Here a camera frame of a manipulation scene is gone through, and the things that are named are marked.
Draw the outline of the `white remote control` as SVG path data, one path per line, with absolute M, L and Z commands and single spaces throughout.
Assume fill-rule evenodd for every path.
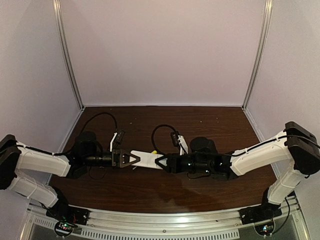
M 140 158 L 140 161 L 134 163 L 133 166 L 162 170 L 162 168 L 156 164 L 156 159 L 162 157 L 162 154 L 155 154 L 137 150 L 132 150 L 130 153 Z

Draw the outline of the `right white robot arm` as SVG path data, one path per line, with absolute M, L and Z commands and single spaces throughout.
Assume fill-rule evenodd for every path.
M 168 173 L 201 173 L 216 180 L 229 181 L 255 169 L 280 161 L 289 166 L 268 187 L 257 207 L 261 213 L 276 211 L 285 197 L 305 178 L 320 170 L 320 147 L 316 137 L 294 121 L 274 137 L 249 148 L 232 153 L 213 153 L 196 150 L 193 153 L 166 154 L 155 164 Z

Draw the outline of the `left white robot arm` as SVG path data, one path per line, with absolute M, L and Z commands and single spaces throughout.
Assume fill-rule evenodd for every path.
M 77 179 L 87 173 L 88 167 L 155 166 L 151 162 L 155 158 L 152 153 L 116 148 L 119 137 L 121 134 L 115 132 L 109 150 L 105 151 L 96 135 L 85 131 L 75 139 L 70 150 L 53 153 L 25 145 L 8 134 L 0 142 L 0 188 L 12 190 L 53 210 L 69 207 L 64 194 L 57 188 L 38 182 L 24 170 Z

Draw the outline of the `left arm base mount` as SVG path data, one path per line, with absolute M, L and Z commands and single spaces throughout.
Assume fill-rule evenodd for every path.
M 43 205 L 42 207 L 46 210 L 46 216 L 57 220 L 53 230 L 58 237 L 63 239 L 69 237 L 80 226 L 85 226 L 89 219 L 90 211 L 85 208 L 70 205 L 54 206 L 51 208 Z

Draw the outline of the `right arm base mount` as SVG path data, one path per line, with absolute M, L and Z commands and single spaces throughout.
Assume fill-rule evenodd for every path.
M 255 232 L 262 237 L 271 236 L 275 231 L 275 217 L 282 215 L 280 205 L 262 203 L 238 211 L 242 225 L 253 224 Z

